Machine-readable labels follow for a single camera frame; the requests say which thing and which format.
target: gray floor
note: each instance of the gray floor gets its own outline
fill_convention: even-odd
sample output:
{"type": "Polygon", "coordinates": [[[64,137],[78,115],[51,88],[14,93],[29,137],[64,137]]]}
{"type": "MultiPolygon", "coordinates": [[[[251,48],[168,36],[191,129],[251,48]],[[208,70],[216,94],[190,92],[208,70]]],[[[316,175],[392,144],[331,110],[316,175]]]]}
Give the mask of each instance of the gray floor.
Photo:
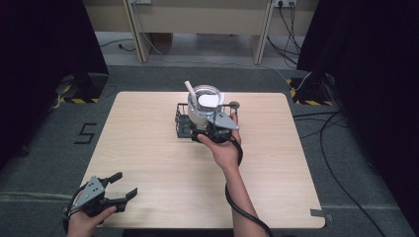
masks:
{"type": "MultiPolygon", "coordinates": [[[[130,38],[130,34],[98,33],[97,36],[100,44],[130,38]]],[[[278,46],[286,43],[284,38],[273,38],[273,41],[278,46]]],[[[60,226],[61,209],[81,183],[119,91],[185,91],[183,82],[191,80],[197,85],[212,84],[221,91],[284,93],[293,115],[339,110],[336,105],[294,104],[285,79],[303,77],[307,72],[288,67],[269,45],[263,66],[255,66],[249,38],[245,36],[175,35],[171,47],[159,46],[164,56],[152,52],[144,64],[138,63],[134,51],[119,49],[119,43],[132,48],[129,40],[102,47],[110,78],[99,103],[60,105],[42,122],[30,143],[30,154],[10,160],[0,172],[1,237],[64,236],[60,226]],[[74,141],[83,139],[79,131],[85,122],[97,124],[88,130],[95,136],[91,144],[76,145],[74,141]]],[[[328,115],[311,118],[327,119],[328,115]]],[[[347,125],[343,115],[334,120],[339,125],[347,125]]],[[[295,121],[300,137],[318,131],[323,123],[295,121]]],[[[414,236],[382,179],[369,166],[351,129],[339,125],[327,127],[323,134],[327,160],[336,177],[386,236],[414,236]]],[[[318,133],[302,138],[301,144],[326,215],[326,226],[317,230],[275,230],[276,236],[380,236],[333,180],[320,151],[318,133]]],[[[96,236],[122,234],[121,229],[99,228],[96,236]]]]}

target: black curtain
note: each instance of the black curtain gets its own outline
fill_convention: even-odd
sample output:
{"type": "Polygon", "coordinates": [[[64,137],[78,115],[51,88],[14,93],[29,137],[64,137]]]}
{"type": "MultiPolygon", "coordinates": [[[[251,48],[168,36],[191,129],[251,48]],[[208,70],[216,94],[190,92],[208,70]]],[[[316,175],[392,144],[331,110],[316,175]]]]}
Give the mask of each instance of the black curtain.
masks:
{"type": "Polygon", "coordinates": [[[419,236],[419,2],[320,0],[297,69],[330,73],[354,133],[419,236]]]}
{"type": "Polygon", "coordinates": [[[0,1],[0,168],[25,145],[67,75],[108,74],[81,0],[0,1]]]}

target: forearm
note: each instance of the forearm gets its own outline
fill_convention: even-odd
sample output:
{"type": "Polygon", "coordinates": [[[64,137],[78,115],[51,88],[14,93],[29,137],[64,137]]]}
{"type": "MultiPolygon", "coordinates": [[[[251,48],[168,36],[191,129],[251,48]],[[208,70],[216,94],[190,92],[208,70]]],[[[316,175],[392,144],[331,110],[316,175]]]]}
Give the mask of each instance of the forearm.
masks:
{"type": "MultiPolygon", "coordinates": [[[[223,170],[228,192],[234,203],[247,213],[258,217],[237,167],[223,170]]],[[[232,209],[234,236],[265,237],[265,230],[258,224],[232,209]]]]}

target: human arm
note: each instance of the human arm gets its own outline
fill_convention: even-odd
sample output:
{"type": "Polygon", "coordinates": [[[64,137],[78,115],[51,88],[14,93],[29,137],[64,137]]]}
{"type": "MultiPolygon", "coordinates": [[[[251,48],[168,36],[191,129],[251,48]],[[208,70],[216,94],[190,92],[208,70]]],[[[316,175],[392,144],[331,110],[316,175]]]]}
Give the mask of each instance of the human arm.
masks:
{"type": "Polygon", "coordinates": [[[94,217],[89,217],[82,210],[73,213],[68,221],[67,237],[91,237],[96,226],[111,216],[117,208],[111,206],[94,217]]]}
{"type": "MultiPolygon", "coordinates": [[[[231,114],[231,118],[237,123],[237,115],[231,114]]],[[[241,142],[240,134],[237,130],[232,131],[238,143],[241,142]]],[[[238,151],[230,142],[213,143],[208,137],[198,135],[198,139],[206,145],[212,152],[215,163],[221,168],[230,193],[231,198],[237,206],[245,210],[249,214],[257,217],[256,210],[252,204],[250,196],[247,193],[243,179],[238,169],[238,151]]],[[[233,230],[236,237],[265,237],[265,230],[253,222],[252,220],[242,216],[240,213],[232,209],[233,230]]]]}

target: human hand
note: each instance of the human hand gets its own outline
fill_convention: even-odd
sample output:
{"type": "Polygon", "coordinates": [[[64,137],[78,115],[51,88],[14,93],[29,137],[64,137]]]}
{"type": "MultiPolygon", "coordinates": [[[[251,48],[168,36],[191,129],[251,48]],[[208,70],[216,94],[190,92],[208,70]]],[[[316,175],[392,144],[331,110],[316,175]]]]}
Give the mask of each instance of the human hand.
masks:
{"type": "MultiPolygon", "coordinates": [[[[236,124],[238,124],[238,118],[236,113],[232,113],[231,118],[236,124]]],[[[237,142],[240,144],[241,138],[238,130],[232,130],[231,134],[236,138],[237,142]]],[[[198,140],[210,149],[215,163],[221,168],[222,171],[226,172],[227,170],[238,168],[238,151],[237,148],[230,141],[225,141],[223,143],[214,143],[207,136],[202,134],[198,135],[198,140]]]]}
{"type": "Polygon", "coordinates": [[[79,210],[71,215],[68,221],[67,237],[91,237],[95,232],[96,226],[111,216],[117,208],[111,206],[104,209],[94,217],[89,217],[84,211],[79,210]]]}

